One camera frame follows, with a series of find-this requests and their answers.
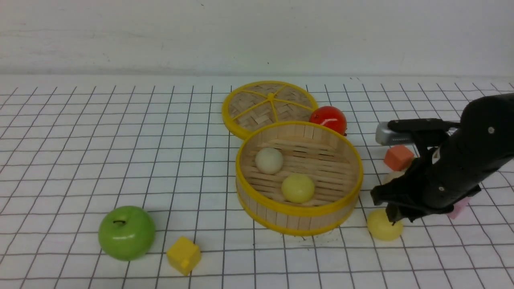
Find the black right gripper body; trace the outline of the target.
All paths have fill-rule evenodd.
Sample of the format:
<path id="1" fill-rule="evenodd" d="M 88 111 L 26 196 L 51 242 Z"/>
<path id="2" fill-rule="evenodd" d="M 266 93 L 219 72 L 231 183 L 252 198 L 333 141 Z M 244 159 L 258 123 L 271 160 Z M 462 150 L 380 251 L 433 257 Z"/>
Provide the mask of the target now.
<path id="1" fill-rule="evenodd" d="M 415 159 L 403 176 L 377 187 L 377 203 L 396 204 L 408 211 L 447 214 L 466 196 L 479 192 L 481 172 L 472 162 L 473 150 L 458 137 Z"/>

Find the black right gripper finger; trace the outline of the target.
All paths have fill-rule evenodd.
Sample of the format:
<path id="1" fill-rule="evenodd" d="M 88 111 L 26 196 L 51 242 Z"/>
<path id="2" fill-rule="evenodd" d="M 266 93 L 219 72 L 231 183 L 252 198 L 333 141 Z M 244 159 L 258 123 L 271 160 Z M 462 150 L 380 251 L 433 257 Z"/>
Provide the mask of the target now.
<path id="1" fill-rule="evenodd" d="M 392 225 L 395 225 L 397 222 L 402 220 L 402 212 L 400 207 L 396 204 L 388 203 L 385 212 L 387 214 L 388 221 Z"/>
<path id="2" fill-rule="evenodd" d="M 415 220 L 418 220 L 420 218 L 423 218 L 424 216 L 426 216 L 426 212 L 421 212 L 421 211 L 408 211 L 406 213 L 406 218 L 410 221 L 410 222 L 413 222 Z"/>

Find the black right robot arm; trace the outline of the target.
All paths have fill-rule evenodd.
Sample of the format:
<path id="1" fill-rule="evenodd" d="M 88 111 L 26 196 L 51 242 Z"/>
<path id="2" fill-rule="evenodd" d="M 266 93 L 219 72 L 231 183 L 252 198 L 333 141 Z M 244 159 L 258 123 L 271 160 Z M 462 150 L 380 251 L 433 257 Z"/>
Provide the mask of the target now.
<path id="1" fill-rule="evenodd" d="M 392 223 L 432 214 L 457 216 L 481 191 L 480 183 L 514 157 L 513 94 L 469 102 L 459 122 L 417 118 L 382 122 L 382 146 L 415 145 L 419 156 L 406 171 L 371 190 L 374 205 L 386 203 Z"/>

